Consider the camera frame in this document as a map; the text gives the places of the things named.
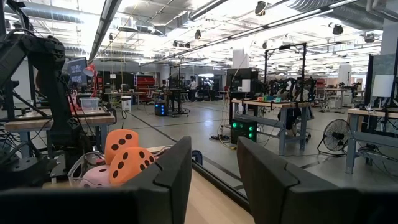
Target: trash can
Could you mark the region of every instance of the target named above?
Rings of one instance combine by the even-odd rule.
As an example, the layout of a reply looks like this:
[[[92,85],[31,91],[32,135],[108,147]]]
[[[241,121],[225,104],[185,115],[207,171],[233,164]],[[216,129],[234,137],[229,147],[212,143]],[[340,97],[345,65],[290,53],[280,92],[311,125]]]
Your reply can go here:
[[[131,96],[122,96],[122,110],[131,111]]]

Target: box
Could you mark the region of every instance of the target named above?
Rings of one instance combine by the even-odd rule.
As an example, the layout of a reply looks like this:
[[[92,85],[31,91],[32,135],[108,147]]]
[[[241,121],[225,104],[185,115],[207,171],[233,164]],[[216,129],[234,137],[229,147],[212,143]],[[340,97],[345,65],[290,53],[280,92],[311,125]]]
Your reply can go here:
[[[89,97],[89,98],[80,98],[81,109],[86,111],[96,111],[98,110],[99,98]]]

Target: person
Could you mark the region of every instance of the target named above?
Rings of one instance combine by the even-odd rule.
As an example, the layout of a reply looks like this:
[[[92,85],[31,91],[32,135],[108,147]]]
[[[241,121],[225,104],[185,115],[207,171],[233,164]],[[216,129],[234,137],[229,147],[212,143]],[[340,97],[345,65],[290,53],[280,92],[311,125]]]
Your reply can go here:
[[[195,77],[191,77],[191,83],[189,83],[189,97],[191,102],[195,101],[195,93],[197,92],[197,83],[195,82]]]

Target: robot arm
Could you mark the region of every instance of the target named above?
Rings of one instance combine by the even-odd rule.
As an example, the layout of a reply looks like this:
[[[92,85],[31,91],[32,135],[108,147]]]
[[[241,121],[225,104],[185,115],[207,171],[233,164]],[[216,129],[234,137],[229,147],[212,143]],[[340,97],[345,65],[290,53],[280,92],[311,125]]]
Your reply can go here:
[[[53,143],[70,145],[78,137],[81,126],[72,118],[66,94],[67,84],[61,73],[65,63],[65,48],[53,37],[39,38],[12,33],[6,35],[0,44],[0,88],[11,79],[26,56],[38,70],[41,88],[49,101],[54,120],[51,130],[56,133],[52,136]]]

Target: orange dice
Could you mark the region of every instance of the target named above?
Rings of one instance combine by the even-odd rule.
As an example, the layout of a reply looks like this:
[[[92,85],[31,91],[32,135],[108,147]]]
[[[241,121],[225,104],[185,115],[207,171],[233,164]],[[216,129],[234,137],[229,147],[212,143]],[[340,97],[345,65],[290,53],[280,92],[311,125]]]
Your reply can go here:
[[[119,186],[135,177],[155,161],[152,153],[142,147],[118,150],[113,158],[109,178],[112,185]]]
[[[127,129],[111,131],[106,137],[105,163],[110,165],[121,149],[136,146],[139,146],[139,135],[135,131]]]

